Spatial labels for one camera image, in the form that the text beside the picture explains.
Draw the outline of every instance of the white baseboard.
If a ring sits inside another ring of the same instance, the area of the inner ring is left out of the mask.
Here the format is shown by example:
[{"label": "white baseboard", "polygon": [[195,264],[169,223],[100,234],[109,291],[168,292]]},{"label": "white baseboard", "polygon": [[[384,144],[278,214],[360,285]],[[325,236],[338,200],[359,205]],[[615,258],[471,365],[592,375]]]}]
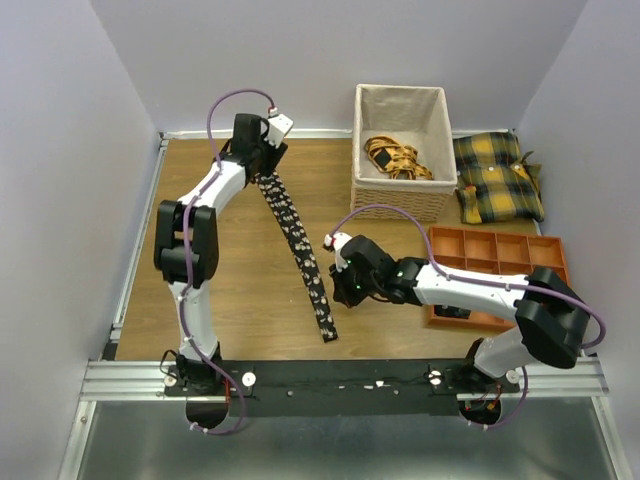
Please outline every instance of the white baseboard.
[{"label": "white baseboard", "polygon": [[[452,132],[454,138],[467,137],[477,133],[483,133],[487,130],[454,130]],[[491,130],[493,132],[508,132],[507,128],[498,128]],[[211,132],[213,138],[230,138],[233,130],[213,130]],[[294,128],[291,130],[287,138],[351,138],[353,130],[339,128]],[[193,130],[183,132],[165,132],[162,134],[163,139],[192,140],[207,138],[205,130]]]}]

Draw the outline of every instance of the gray floor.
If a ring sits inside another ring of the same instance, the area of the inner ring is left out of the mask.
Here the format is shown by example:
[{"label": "gray floor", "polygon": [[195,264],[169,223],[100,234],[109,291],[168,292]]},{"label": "gray floor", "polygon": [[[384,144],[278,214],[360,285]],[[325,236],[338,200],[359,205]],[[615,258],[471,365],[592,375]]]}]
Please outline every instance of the gray floor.
[{"label": "gray floor", "polygon": [[252,420],[190,432],[177,403],[101,404],[80,478],[608,479],[589,399],[531,399],[503,429],[428,416]]}]

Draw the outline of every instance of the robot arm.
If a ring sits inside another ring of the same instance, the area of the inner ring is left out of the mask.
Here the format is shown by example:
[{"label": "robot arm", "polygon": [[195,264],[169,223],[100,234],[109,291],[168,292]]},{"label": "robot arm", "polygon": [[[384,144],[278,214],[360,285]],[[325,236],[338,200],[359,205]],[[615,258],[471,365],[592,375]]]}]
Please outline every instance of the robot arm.
[{"label": "robot arm", "polygon": [[[335,252],[335,264],[330,267],[334,300],[348,307],[377,295],[391,303],[445,304],[516,322],[517,328],[476,341],[467,355],[469,369],[486,383],[535,361],[558,368],[572,368],[576,363],[589,315],[554,297],[524,289],[535,285],[579,300],[551,269],[537,267],[530,276],[506,276],[441,267],[447,274],[443,276],[425,259],[394,260],[362,235],[327,236],[325,248]],[[513,288],[463,283],[449,275]]]},{"label": "robot arm", "polygon": [[[178,201],[163,201],[158,207],[154,264],[162,271],[180,315],[180,302],[187,286],[186,257],[183,239],[183,214],[192,201],[189,218],[193,285],[185,294],[184,316],[191,335],[201,352],[211,358],[218,348],[212,326],[209,282],[218,265],[217,216],[238,192],[258,174],[271,174],[285,151],[282,143],[293,122],[277,111],[263,119],[257,115],[236,115],[233,138],[228,152],[221,153],[221,167],[216,162],[207,175]],[[262,133],[267,123],[266,134]],[[203,187],[210,184],[203,192]],[[188,360],[201,361],[185,337],[181,324],[180,354]]]}]

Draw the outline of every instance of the black patterned strip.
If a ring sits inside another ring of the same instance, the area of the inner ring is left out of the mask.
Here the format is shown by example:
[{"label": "black patterned strip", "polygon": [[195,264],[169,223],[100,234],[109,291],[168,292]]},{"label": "black patterned strip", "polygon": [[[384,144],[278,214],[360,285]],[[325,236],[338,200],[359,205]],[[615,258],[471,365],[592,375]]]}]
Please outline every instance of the black patterned strip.
[{"label": "black patterned strip", "polygon": [[336,340],[338,332],[333,324],[329,300],[320,277],[316,257],[313,255],[311,242],[298,217],[296,207],[293,206],[293,201],[287,193],[287,189],[276,172],[273,172],[273,175],[269,177],[258,175],[256,183],[267,204],[269,204],[273,215],[276,217],[287,243],[289,243],[293,258],[296,260],[304,284],[307,287],[309,300],[311,300],[311,305],[315,311],[322,339],[325,343]]}]

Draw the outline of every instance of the white fabric liner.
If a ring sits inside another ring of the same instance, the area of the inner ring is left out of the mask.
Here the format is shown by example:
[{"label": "white fabric liner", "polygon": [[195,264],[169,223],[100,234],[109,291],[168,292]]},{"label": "white fabric liner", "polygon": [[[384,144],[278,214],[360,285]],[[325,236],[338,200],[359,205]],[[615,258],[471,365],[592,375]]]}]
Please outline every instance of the white fabric liner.
[{"label": "white fabric liner", "polygon": [[[364,150],[375,135],[387,135],[418,150],[418,163],[434,180],[390,179],[371,163]],[[451,124],[440,87],[365,85],[356,87],[353,129],[353,182],[381,190],[452,193],[457,185]]]}]

